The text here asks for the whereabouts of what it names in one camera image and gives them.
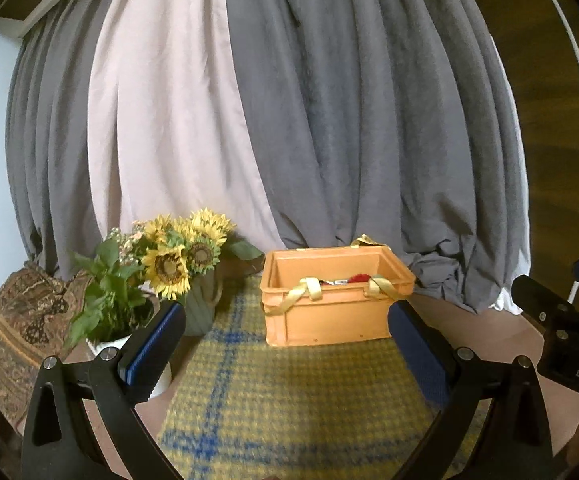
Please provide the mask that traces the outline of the red plush strawberry toy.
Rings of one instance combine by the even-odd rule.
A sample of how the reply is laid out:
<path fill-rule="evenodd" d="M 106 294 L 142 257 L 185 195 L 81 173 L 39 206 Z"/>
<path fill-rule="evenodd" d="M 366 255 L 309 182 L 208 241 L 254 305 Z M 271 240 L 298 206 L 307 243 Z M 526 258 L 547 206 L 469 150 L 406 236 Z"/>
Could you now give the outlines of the red plush strawberry toy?
<path fill-rule="evenodd" d="M 368 281 L 370 281 L 370 279 L 371 279 L 371 275 L 370 275 L 370 274 L 360 273 L 360 274 L 355 274 L 355 275 L 352 276 L 351 278 L 348 278 L 347 283 L 348 283 L 348 284 L 352 284 L 352 283 L 367 283 Z"/>

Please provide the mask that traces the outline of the Mickey Mouse plush toy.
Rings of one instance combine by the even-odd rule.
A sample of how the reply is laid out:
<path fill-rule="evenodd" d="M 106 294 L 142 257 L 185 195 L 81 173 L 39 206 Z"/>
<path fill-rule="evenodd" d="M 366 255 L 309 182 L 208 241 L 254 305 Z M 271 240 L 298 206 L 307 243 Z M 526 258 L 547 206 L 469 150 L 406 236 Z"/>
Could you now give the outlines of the Mickey Mouse plush toy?
<path fill-rule="evenodd" d="M 329 285 L 329 286 L 340 286 L 340 285 L 347 285 L 349 283 L 348 278 L 342 278 L 341 280 L 319 280 L 321 285 Z"/>

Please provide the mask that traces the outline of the white plant pot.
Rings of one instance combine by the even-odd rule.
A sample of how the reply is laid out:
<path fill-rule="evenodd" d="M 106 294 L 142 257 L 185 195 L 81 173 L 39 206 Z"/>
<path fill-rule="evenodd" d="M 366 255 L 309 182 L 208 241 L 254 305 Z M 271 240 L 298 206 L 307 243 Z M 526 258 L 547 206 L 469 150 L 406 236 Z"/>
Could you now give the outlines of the white plant pot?
<path fill-rule="evenodd" d="M 99 356 L 107 348 L 119 352 L 116 372 L 130 398 L 137 403 L 157 398 L 170 386 L 169 361 L 176 345 L 177 338 L 167 335 L 165 330 L 148 333 L 146 328 L 136 330 L 131 336 L 97 344 L 87 339 L 92 356 Z"/>

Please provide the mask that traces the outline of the patterned brown rug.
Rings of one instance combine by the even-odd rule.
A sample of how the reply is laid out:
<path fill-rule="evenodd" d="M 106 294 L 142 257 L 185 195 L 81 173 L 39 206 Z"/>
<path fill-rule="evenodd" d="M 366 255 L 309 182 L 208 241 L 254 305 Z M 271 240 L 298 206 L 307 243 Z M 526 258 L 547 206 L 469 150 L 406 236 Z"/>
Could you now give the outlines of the patterned brown rug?
<path fill-rule="evenodd" d="M 0 412 L 20 434 L 42 361 L 75 348 L 70 322 L 89 284 L 82 271 L 63 281 L 28 262 L 0 287 Z"/>

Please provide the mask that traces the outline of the green potted plant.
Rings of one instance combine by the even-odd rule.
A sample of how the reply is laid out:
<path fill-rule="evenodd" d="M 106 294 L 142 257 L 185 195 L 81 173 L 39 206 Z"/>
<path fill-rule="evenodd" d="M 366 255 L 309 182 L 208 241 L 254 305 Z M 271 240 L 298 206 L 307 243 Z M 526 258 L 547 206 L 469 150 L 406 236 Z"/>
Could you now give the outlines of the green potted plant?
<path fill-rule="evenodd" d="M 154 306 L 141 289 L 143 266 L 122 258 L 114 237 L 103 240 L 92 258 L 75 252 L 73 259 L 89 283 L 84 305 L 70 321 L 68 346 L 84 339 L 92 344 L 114 341 L 148 325 Z"/>

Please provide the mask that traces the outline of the yellow blue plaid mat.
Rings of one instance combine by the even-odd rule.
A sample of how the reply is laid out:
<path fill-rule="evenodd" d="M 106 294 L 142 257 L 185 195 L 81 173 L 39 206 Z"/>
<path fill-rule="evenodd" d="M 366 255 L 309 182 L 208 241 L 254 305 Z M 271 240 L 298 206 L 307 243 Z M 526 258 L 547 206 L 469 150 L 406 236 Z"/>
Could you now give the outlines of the yellow blue plaid mat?
<path fill-rule="evenodd" d="M 186 479 L 389 479 L 437 414 L 389 339 L 269 346 L 251 276 L 224 283 L 157 442 Z"/>

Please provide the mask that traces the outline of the grey ribbed vase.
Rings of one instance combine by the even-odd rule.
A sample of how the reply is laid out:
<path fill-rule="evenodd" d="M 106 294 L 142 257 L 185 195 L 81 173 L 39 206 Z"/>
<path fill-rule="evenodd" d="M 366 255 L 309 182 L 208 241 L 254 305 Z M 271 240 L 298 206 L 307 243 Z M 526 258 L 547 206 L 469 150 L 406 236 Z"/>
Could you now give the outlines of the grey ribbed vase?
<path fill-rule="evenodd" d="M 216 307 L 222 296 L 224 283 L 216 270 L 195 276 L 190 292 L 186 294 L 186 337 L 201 337 L 209 332 L 214 324 Z"/>

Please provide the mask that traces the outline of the artificial sunflower bouquet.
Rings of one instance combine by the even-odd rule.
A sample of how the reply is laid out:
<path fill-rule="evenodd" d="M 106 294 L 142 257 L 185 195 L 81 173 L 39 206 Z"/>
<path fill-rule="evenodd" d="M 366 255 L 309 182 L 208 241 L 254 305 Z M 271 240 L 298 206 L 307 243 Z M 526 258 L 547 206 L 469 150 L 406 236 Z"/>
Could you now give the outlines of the artificial sunflower bouquet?
<path fill-rule="evenodd" d="M 114 228 L 107 237 L 119 249 L 120 264 L 133 270 L 130 283 L 147 287 L 160 299 L 186 296 L 194 278 L 215 271 L 224 256 L 242 261 L 262 256 L 236 232 L 236 224 L 226 214 L 209 208 L 186 217 L 159 214 L 137 220 L 130 231 Z"/>

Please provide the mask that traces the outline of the orange plastic storage crate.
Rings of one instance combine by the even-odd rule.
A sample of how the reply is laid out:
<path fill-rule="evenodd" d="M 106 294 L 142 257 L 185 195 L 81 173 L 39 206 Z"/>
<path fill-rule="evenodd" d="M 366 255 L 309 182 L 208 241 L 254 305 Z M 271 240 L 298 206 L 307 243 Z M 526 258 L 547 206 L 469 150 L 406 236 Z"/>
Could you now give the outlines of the orange plastic storage crate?
<path fill-rule="evenodd" d="M 319 283 L 360 273 L 370 281 Z M 389 308 L 410 297 L 414 285 L 415 275 L 385 245 L 270 252 L 260 283 L 266 343 L 290 348 L 384 339 Z"/>

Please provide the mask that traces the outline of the grey curtain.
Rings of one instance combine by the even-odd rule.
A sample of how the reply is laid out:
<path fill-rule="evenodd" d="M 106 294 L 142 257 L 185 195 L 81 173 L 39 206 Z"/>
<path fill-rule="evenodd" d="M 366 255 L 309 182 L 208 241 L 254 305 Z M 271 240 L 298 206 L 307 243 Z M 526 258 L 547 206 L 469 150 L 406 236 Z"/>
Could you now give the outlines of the grey curtain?
<path fill-rule="evenodd" d="M 25 252 L 61 278 L 107 234 L 93 210 L 88 97 L 112 0 L 61 0 L 24 40 L 6 166 Z M 515 104 L 475 0 L 227 0 L 236 81 L 283 248 L 361 235 L 421 294 L 513 311 L 528 272 Z"/>

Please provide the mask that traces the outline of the white sheer curtain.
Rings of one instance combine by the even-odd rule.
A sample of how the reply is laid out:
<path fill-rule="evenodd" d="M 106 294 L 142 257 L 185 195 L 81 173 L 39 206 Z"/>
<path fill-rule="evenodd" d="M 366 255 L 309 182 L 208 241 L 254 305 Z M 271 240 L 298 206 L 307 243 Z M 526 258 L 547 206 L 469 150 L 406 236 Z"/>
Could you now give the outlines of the white sheer curtain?
<path fill-rule="evenodd" d="M 227 0 L 112 0 L 94 53 L 88 163 L 102 233 L 209 208 L 283 243 L 248 133 Z"/>

